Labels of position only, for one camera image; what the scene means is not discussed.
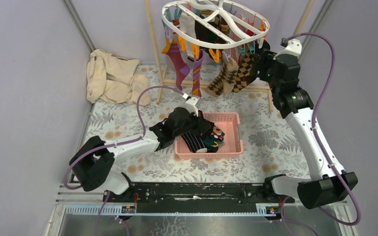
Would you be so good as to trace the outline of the brown argyle sock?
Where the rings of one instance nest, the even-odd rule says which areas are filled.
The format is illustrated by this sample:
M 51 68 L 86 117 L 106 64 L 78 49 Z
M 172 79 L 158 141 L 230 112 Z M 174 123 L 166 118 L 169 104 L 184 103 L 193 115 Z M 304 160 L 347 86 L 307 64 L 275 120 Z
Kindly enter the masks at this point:
M 239 68 L 234 80 L 232 92 L 238 93 L 252 82 L 251 70 L 253 63 L 258 60 L 258 54 L 247 52 L 244 56 L 239 56 Z

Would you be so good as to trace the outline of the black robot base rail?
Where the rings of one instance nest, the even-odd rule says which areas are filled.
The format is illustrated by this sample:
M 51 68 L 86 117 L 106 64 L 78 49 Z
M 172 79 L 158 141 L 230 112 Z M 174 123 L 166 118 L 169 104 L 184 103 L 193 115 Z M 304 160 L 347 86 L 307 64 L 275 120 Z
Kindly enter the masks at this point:
M 262 215 L 279 217 L 283 198 L 261 183 L 135 182 L 122 194 L 104 194 L 124 204 L 122 213 Z

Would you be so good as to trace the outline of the pink plastic basket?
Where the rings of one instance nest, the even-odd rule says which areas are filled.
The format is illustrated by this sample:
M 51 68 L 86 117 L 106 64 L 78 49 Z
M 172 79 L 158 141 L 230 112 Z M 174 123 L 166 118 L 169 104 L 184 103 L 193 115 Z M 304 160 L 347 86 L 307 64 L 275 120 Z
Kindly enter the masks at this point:
M 206 152 L 194 152 L 196 145 L 189 146 L 184 138 L 175 142 L 175 153 L 181 159 L 223 159 L 237 158 L 244 151 L 243 141 L 239 131 L 240 119 L 238 113 L 204 113 L 204 118 L 214 124 L 208 136 L 195 138 L 206 146 Z

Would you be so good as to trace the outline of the mustard yellow sock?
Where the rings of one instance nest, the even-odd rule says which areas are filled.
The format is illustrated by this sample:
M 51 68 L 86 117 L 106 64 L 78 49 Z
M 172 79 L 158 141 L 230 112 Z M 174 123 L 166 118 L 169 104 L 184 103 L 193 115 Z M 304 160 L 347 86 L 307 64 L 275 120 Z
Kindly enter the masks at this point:
M 166 55 L 169 52 L 172 45 L 173 45 L 173 41 L 170 42 L 169 39 L 166 39 L 165 40 L 165 47 L 162 49 L 161 53 L 163 55 Z

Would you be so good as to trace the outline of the cream crumpled cloth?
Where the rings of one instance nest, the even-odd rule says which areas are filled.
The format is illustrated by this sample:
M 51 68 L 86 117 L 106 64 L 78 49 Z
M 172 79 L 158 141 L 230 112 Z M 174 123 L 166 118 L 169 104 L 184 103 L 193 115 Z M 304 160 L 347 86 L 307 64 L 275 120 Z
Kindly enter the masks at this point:
M 110 104 L 136 103 L 150 86 L 146 75 L 137 73 L 139 59 L 117 57 L 102 49 L 90 54 L 87 64 L 87 93 L 89 102 L 101 99 Z

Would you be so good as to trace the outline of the navy santa sock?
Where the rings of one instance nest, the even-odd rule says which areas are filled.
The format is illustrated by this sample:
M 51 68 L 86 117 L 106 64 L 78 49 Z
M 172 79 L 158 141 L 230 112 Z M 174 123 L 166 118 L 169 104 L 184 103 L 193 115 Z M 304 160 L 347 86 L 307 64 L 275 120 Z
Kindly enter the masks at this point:
M 219 150 L 220 145 L 221 145 L 220 141 L 212 141 L 212 143 L 207 148 L 207 152 L 216 153 Z

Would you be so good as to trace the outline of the black pinstriped sock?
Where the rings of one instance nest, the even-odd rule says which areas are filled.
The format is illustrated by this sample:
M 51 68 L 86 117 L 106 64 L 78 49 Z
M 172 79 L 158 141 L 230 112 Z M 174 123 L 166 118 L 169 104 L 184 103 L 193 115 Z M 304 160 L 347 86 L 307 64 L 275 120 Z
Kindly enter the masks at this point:
M 183 134 L 181 137 L 192 153 L 206 153 L 208 151 L 201 137 L 192 133 Z

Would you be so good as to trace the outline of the white sock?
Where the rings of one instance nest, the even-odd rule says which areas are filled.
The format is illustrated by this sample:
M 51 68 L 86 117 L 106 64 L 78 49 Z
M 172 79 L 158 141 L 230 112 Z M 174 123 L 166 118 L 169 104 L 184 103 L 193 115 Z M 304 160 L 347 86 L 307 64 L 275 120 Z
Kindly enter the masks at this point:
M 195 33 L 195 19 L 188 15 L 187 13 L 182 13 L 180 18 L 180 30 L 184 32 L 186 35 L 196 38 L 196 33 Z M 188 59 L 190 61 L 194 61 L 193 58 L 193 52 L 191 48 L 191 43 L 186 40 L 186 53 L 188 56 Z

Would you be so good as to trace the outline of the magenta purple striped sock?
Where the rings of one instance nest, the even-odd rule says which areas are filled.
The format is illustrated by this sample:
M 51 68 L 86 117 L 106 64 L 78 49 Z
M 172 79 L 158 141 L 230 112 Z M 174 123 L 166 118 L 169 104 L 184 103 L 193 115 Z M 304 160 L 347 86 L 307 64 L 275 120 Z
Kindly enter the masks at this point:
M 201 49 L 199 51 L 199 58 L 194 60 L 194 64 L 192 67 L 192 95 L 201 97 L 201 88 L 200 88 L 200 81 L 201 81 L 201 66 L 204 60 L 204 50 Z

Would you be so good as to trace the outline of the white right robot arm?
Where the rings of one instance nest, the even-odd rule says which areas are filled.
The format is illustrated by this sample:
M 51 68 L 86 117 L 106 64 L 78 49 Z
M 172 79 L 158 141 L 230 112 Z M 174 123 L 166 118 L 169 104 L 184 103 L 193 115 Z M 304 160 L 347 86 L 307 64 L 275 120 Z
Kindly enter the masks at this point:
M 335 158 L 313 119 L 314 105 L 308 93 L 299 87 L 300 64 L 294 55 L 263 50 L 254 63 L 253 72 L 269 84 L 275 108 L 294 132 L 306 158 L 309 179 L 288 177 L 285 174 L 265 178 L 262 195 L 266 201 L 276 202 L 281 196 L 299 199 L 308 209 L 343 201 L 358 178 L 347 172 Z

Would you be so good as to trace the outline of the teal green sock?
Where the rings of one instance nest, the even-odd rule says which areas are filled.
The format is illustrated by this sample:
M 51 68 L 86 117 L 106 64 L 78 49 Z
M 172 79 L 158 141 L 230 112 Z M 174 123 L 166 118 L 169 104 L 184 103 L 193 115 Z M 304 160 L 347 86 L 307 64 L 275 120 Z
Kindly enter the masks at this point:
M 213 132 L 211 135 L 207 136 L 205 139 L 203 139 L 203 143 L 208 146 L 212 143 L 212 141 L 220 141 L 221 145 L 220 147 L 224 146 L 224 136 L 225 133 L 222 129 L 218 128 L 217 126 L 214 126 Z

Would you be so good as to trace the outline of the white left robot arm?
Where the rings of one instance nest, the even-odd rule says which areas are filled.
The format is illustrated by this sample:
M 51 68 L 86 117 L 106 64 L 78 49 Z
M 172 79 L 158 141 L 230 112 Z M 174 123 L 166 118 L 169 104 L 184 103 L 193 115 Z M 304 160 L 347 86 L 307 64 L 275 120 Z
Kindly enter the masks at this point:
M 207 135 L 212 132 L 212 122 L 201 111 L 190 113 L 183 107 L 174 109 L 167 118 L 150 127 L 142 137 L 131 136 L 111 144 L 99 136 L 88 139 L 71 158 L 67 172 L 72 172 L 80 185 L 91 192 L 98 188 L 114 193 L 121 202 L 132 198 L 133 189 L 124 174 L 112 170 L 118 159 L 150 154 L 174 144 L 184 134 Z

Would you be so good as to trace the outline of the tan argyle sock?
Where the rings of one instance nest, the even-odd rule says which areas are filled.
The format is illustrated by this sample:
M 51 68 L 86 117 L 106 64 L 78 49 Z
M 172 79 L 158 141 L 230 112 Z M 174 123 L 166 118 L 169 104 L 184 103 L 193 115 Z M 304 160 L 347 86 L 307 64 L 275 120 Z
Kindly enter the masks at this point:
M 238 72 L 238 63 L 234 59 L 224 60 L 218 76 L 213 79 L 204 91 L 213 97 L 230 93 Z

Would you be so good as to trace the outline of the white round clip hanger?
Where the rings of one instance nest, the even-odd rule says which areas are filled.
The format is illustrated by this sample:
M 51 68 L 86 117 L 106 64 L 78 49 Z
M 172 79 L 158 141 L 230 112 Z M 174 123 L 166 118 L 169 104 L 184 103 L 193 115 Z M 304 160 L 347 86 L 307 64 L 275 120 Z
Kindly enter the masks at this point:
M 195 19 L 196 38 L 180 30 L 179 18 L 187 13 Z M 247 44 L 261 46 L 270 30 L 269 21 L 258 12 L 232 0 L 176 0 L 161 9 L 169 41 L 176 35 L 181 48 L 231 49 Z

